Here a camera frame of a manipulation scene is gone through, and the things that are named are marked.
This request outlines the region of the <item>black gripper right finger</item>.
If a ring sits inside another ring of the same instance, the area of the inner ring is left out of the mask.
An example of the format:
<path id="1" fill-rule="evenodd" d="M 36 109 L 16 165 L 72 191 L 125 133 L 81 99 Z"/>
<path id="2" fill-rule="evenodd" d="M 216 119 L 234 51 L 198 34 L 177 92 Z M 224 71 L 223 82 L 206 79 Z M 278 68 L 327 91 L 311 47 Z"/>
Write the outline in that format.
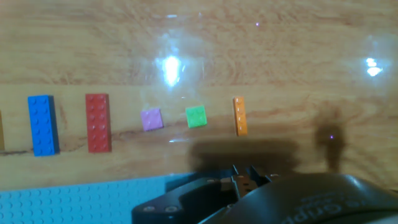
<path id="1" fill-rule="evenodd" d="M 255 181 L 257 186 L 271 183 L 270 178 L 266 175 L 261 175 L 254 166 L 249 167 L 249 176 L 251 180 Z"/>

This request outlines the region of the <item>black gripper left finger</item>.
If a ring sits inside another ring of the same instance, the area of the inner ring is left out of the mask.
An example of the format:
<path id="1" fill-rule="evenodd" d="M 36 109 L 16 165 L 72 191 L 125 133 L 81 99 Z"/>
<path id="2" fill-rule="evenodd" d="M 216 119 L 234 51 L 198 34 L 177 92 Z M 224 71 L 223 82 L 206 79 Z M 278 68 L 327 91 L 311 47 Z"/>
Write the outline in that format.
<path id="1" fill-rule="evenodd" d="M 225 177 L 221 179 L 223 184 L 223 189 L 232 189 L 235 192 L 237 198 L 241 198 L 241 171 L 238 166 L 233 164 L 232 175 L 230 177 Z"/>

